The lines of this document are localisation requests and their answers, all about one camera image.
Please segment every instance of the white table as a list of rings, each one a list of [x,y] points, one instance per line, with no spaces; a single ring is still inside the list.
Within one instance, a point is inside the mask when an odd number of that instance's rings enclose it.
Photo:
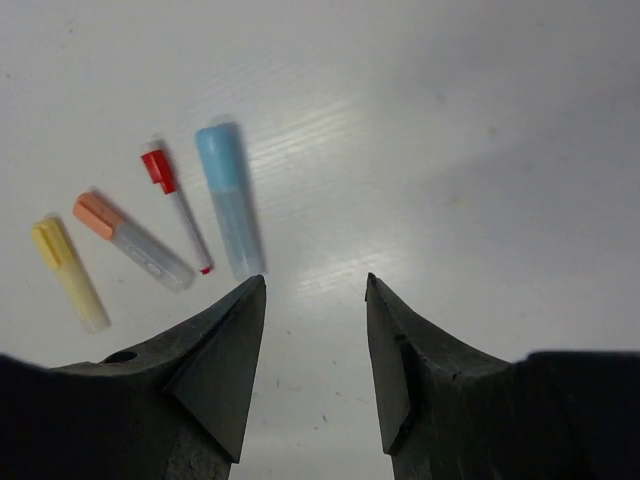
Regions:
[[[9,0],[2,10],[5,353],[99,361],[233,288],[193,134],[220,116],[243,127],[269,274],[233,480],[391,479],[367,350],[369,271],[505,359],[638,348],[640,2]],[[96,186],[193,263],[138,158],[158,133],[217,258],[178,296],[71,215]],[[100,335],[83,333],[30,239],[50,212],[111,316]]]

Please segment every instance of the marker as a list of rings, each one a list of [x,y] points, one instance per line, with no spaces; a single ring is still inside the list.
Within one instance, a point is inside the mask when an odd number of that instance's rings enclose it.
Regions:
[[[180,191],[178,191],[178,184],[171,171],[171,165],[167,159],[162,147],[157,143],[149,144],[151,151],[142,155],[142,161],[144,162],[147,171],[151,176],[153,183],[159,183],[164,191],[164,194],[171,199],[175,209],[180,216],[182,225],[184,226],[187,234],[189,235],[189,241],[193,250],[196,252],[198,259],[198,270],[203,275],[213,270],[213,261],[211,255],[207,251],[207,247],[202,241],[202,236],[198,231],[193,216],[187,206],[184,197]]]
[[[126,222],[94,193],[80,195],[73,206],[73,214],[173,293],[186,290],[193,282],[194,273],[189,267],[145,232]]]
[[[234,124],[199,130],[195,136],[229,264],[238,281],[264,272],[244,158]]]
[[[80,259],[59,218],[45,218],[33,225],[31,236],[47,266],[55,272],[87,333],[109,326],[98,294],[91,285]]]

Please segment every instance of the yellow marker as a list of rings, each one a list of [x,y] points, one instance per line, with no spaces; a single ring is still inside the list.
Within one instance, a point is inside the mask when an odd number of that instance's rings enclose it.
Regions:
[[[108,327],[109,318],[74,252],[62,221],[46,218],[33,226],[31,236],[47,266],[56,272],[84,329],[96,333]]]

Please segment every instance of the blue marker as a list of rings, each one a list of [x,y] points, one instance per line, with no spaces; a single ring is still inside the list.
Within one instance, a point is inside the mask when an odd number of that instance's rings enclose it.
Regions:
[[[199,130],[196,146],[233,275],[243,281],[263,273],[264,260],[237,127],[222,124]]]

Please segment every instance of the orange cap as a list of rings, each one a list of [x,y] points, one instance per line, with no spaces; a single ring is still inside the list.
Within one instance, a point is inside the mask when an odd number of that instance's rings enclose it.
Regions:
[[[73,214],[105,240],[111,240],[117,228],[124,223],[120,215],[91,192],[78,197],[73,206]]]

